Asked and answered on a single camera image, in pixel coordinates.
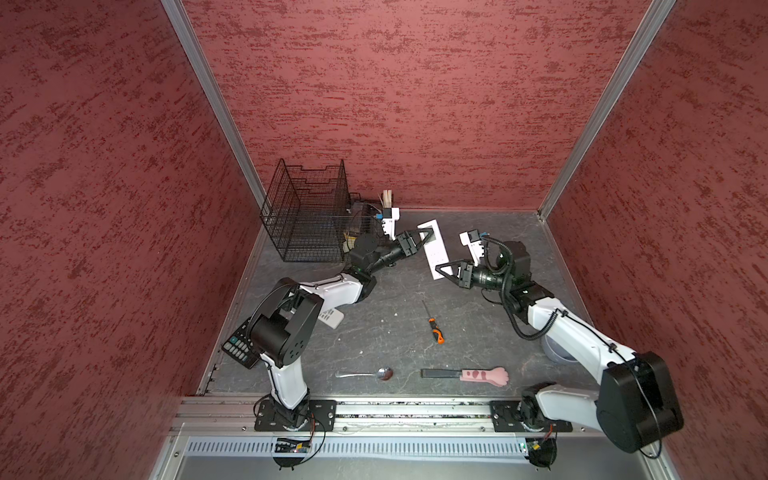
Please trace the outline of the long white remote control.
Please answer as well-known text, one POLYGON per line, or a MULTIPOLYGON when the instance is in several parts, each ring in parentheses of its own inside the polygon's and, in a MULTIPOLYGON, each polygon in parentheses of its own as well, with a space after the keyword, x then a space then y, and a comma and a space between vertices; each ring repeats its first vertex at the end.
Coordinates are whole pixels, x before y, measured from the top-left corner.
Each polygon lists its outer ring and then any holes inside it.
POLYGON ((426 254, 426 258, 429 264, 430 273, 434 280, 444 279, 444 277, 435 272, 434 267, 438 264, 449 262, 447 250, 445 248, 444 240, 440 232, 440 228, 436 219, 420 224, 418 228, 432 228, 434 230, 434 237, 430 242, 425 244, 422 249, 426 254))

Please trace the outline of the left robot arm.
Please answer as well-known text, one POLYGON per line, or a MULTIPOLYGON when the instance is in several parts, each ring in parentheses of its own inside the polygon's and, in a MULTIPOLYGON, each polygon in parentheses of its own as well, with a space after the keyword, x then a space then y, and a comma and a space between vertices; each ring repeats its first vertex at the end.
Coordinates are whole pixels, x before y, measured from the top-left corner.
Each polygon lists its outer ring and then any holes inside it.
POLYGON ((376 286, 376 272, 417 254, 434 237, 432 227, 417 228, 381 245, 375 235, 364 234, 334 277, 309 283, 283 278, 276 283, 249 318, 245 339, 267 365, 269 399, 281 413, 305 415, 309 389, 301 355, 320 316, 366 299, 376 286))

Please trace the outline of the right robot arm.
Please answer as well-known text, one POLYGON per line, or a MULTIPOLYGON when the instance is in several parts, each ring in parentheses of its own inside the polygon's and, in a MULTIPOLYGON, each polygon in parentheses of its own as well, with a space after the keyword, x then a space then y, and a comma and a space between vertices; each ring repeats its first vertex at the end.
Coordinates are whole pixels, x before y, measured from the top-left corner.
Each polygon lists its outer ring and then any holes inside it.
POLYGON ((524 390, 515 417, 537 432, 556 421, 601 431, 616 447, 634 453, 684 427, 684 418, 665 361, 653 352, 638 353, 572 313, 552 292, 536 283, 530 257, 521 242, 493 244, 494 262, 453 261, 434 270, 455 285, 495 291, 513 330, 526 341, 558 345, 595 380, 591 389, 539 383, 524 390))

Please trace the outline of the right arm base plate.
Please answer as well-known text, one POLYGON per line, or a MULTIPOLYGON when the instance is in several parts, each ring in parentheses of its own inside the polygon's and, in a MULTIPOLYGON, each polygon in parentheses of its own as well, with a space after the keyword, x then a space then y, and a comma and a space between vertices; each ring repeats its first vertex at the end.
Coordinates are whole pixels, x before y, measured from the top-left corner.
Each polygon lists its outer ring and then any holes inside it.
POLYGON ((490 418, 496 433, 570 433, 570 422, 550 420, 544 417, 530 399, 491 401, 490 418))

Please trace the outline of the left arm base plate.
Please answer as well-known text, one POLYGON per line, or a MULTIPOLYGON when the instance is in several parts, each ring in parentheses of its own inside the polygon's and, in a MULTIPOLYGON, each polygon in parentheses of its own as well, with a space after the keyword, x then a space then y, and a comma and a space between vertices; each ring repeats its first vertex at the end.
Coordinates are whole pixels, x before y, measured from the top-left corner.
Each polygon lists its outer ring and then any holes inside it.
POLYGON ((330 432, 334 429, 338 402, 306 398, 291 410, 269 397, 254 405, 257 432, 330 432))

